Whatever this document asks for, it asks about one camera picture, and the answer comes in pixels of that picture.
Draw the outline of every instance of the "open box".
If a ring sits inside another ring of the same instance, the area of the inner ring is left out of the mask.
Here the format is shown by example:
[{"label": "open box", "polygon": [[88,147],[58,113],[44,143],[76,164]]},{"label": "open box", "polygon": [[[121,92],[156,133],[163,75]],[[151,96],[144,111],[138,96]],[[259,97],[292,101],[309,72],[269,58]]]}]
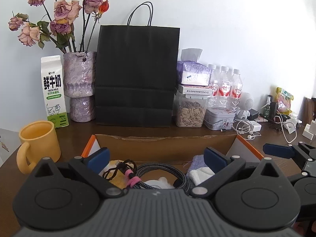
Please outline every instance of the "open box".
[{"label": "open box", "polygon": [[[133,160],[141,165],[148,162],[171,164],[186,172],[195,155],[201,155],[207,147],[231,157],[239,155],[247,162],[259,162],[263,156],[241,136],[207,135],[196,137],[119,137],[105,134],[92,135],[82,157],[87,157],[100,148],[110,150],[111,160]],[[176,177],[162,170],[154,170],[142,176],[142,181],[166,177],[170,184]]]}]

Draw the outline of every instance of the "vase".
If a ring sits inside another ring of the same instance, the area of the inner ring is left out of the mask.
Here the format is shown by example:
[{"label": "vase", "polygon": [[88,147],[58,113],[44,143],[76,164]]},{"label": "vase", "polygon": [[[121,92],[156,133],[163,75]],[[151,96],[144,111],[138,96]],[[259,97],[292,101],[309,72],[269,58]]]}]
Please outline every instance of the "vase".
[{"label": "vase", "polygon": [[70,98],[94,95],[96,52],[64,54],[64,93]]},{"label": "vase", "polygon": [[94,96],[70,98],[70,118],[75,122],[89,122],[95,119]]},{"label": "vase", "polygon": [[93,95],[96,54],[64,54],[64,93],[70,97],[70,118],[75,122],[88,122],[95,118]]}]

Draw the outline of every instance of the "red and white bottle label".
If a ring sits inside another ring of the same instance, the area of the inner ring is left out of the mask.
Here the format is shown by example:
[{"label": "red and white bottle label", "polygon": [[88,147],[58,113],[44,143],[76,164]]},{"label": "red and white bottle label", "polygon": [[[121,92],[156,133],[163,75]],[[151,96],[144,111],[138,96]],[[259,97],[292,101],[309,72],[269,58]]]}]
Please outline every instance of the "red and white bottle label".
[{"label": "red and white bottle label", "polygon": [[239,89],[237,86],[232,87],[232,97],[240,98],[240,95],[241,95],[241,89]]},{"label": "red and white bottle label", "polygon": [[219,96],[229,96],[230,85],[222,84],[218,89]]},{"label": "red and white bottle label", "polygon": [[211,89],[211,96],[216,96],[218,91],[218,84],[210,84],[209,88]]}]

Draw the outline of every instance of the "white charging cable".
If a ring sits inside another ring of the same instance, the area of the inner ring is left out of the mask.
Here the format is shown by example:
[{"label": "white charging cable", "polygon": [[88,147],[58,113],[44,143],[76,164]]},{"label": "white charging cable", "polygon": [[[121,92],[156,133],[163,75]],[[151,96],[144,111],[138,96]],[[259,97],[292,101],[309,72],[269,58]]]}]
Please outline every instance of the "white charging cable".
[{"label": "white charging cable", "polygon": [[240,136],[242,134],[249,133],[249,135],[247,136],[247,139],[241,136],[243,139],[245,139],[247,141],[254,140],[257,136],[261,136],[260,133],[253,131],[253,125],[251,124],[251,122],[248,119],[235,119],[232,123],[232,129],[234,129],[237,132],[237,134]]},{"label": "white charging cable", "polygon": [[[281,124],[281,130],[282,130],[282,133],[283,133],[283,135],[284,135],[284,138],[285,138],[286,142],[287,142],[287,143],[293,142],[293,141],[296,139],[296,137],[297,137],[296,126],[295,126],[292,122],[287,122],[287,123],[286,123],[286,122],[283,122],[281,113],[280,113],[278,110],[277,110],[277,113],[279,114],[279,116],[278,116],[278,115],[274,116],[274,118],[273,118],[274,122],[275,122],[276,124]],[[285,134],[284,134],[283,126],[284,126],[284,125],[287,125],[287,124],[292,124],[292,125],[294,126],[294,129],[295,129],[295,137],[294,137],[294,139],[293,139],[292,141],[288,141],[288,140],[286,139]]]}]

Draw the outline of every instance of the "gray ribbed panel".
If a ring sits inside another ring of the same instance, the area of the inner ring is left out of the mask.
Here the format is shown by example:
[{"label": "gray ribbed panel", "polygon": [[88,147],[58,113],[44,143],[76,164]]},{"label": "gray ribbed panel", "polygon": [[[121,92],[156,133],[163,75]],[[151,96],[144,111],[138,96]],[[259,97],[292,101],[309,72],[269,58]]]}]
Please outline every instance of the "gray ribbed panel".
[{"label": "gray ribbed panel", "polygon": [[87,222],[60,232],[22,228],[15,237],[298,237],[291,229],[275,233],[240,230],[223,221],[206,200],[183,190],[131,189],[106,200]]}]

